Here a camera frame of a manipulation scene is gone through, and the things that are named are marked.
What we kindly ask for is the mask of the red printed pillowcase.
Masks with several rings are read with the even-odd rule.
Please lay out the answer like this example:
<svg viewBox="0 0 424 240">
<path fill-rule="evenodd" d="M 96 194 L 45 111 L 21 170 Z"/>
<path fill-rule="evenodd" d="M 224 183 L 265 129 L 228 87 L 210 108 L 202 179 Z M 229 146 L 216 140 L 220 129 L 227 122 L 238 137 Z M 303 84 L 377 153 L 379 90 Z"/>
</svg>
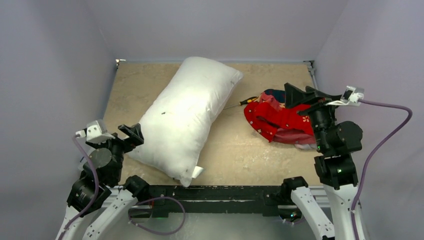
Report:
<svg viewBox="0 0 424 240">
<path fill-rule="evenodd" d="M 285 105 L 283 90 L 266 89 L 244 108 L 244 116 L 250 126 L 268 142 L 294 145 L 301 150 L 317 150 L 309 116 L 299 115 L 308 104 L 294 108 Z"/>
</svg>

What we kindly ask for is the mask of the white pillow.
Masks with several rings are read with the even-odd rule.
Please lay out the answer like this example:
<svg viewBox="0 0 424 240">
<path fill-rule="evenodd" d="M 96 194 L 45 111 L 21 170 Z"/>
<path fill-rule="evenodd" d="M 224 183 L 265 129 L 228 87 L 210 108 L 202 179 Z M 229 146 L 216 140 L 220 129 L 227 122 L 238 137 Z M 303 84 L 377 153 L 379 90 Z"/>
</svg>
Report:
<svg viewBox="0 0 424 240">
<path fill-rule="evenodd" d="M 186 58 L 139 120 L 144 142 L 129 157 L 188 187 L 203 171 L 198 161 L 211 126 L 243 76 L 216 60 Z"/>
</svg>

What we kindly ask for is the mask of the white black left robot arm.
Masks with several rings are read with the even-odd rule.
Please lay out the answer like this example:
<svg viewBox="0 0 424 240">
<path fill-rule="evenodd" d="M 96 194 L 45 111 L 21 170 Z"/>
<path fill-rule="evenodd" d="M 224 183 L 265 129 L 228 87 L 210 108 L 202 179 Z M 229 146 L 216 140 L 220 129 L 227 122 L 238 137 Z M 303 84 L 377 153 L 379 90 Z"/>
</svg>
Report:
<svg viewBox="0 0 424 240">
<path fill-rule="evenodd" d="M 118 186 L 124 155 L 144 143 L 139 123 L 118 129 L 126 134 L 119 138 L 109 133 L 103 120 L 95 120 L 77 131 L 72 140 L 86 159 L 80 177 L 74 182 L 66 200 L 65 217 L 56 236 L 58 240 L 99 240 L 118 217 L 134 204 L 142 205 L 150 197 L 150 185 L 137 175 L 126 179 L 122 190 L 101 214 L 103 203 Z"/>
</svg>

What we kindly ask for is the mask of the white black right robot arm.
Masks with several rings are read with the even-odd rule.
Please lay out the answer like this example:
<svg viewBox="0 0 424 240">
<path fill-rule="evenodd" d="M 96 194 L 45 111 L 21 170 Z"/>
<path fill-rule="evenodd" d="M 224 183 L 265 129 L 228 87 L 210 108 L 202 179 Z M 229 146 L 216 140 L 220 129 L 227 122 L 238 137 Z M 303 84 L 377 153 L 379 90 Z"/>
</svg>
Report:
<svg viewBox="0 0 424 240">
<path fill-rule="evenodd" d="M 285 107 L 308 105 L 297 113 L 308 117 L 319 156 L 314 157 L 315 172 L 328 198 L 332 219 L 322 211 L 303 177 L 283 181 L 280 196 L 294 203 L 318 240 L 365 240 L 361 206 L 355 196 L 359 190 L 353 152 L 362 149 L 362 129 L 352 121 L 338 123 L 335 110 L 341 106 L 359 106 L 364 89 L 347 86 L 344 94 L 330 95 L 313 87 L 301 90 L 285 83 Z"/>
</svg>

